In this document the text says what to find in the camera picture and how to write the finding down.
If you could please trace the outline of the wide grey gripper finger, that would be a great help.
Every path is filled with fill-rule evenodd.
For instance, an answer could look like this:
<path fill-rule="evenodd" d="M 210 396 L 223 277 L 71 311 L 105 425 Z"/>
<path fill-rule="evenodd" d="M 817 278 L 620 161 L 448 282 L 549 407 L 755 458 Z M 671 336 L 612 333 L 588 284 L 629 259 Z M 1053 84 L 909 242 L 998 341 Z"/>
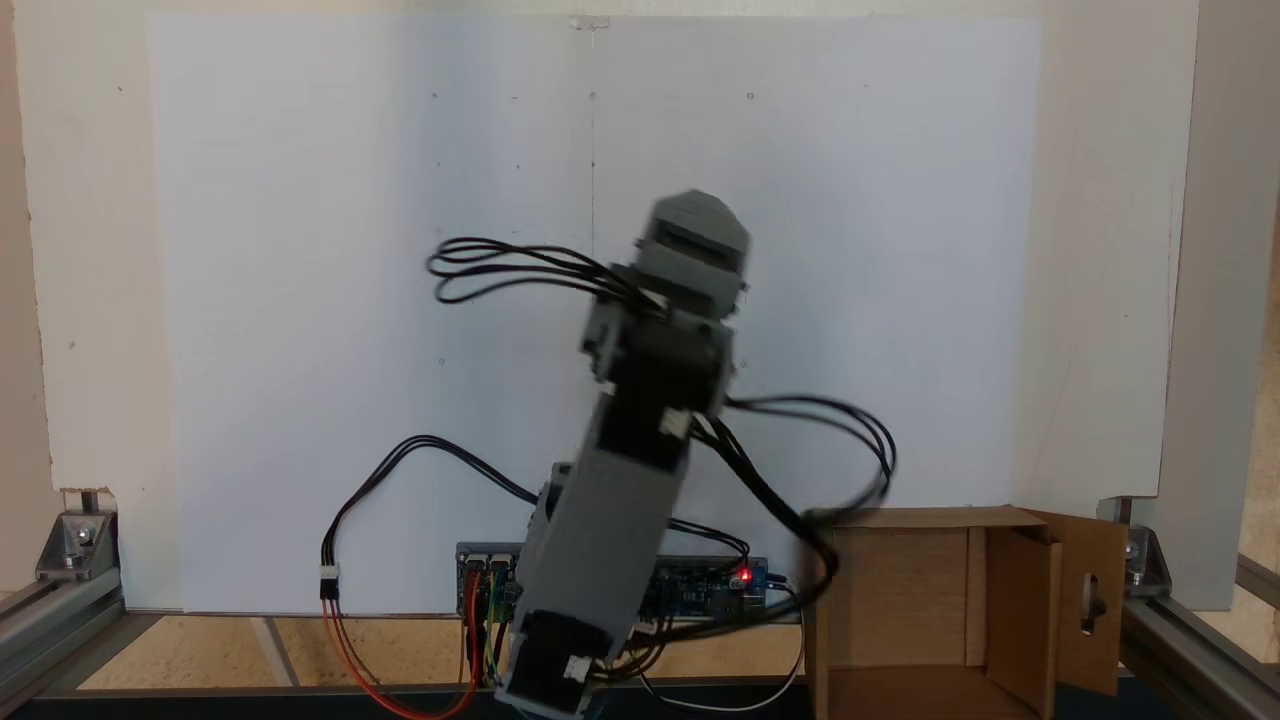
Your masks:
<path fill-rule="evenodd" d="M 648 219 L 648 240 L 694 254 L 745 259 L 751 236 L 726 202 L 700 190 L 658 199 Z"/>

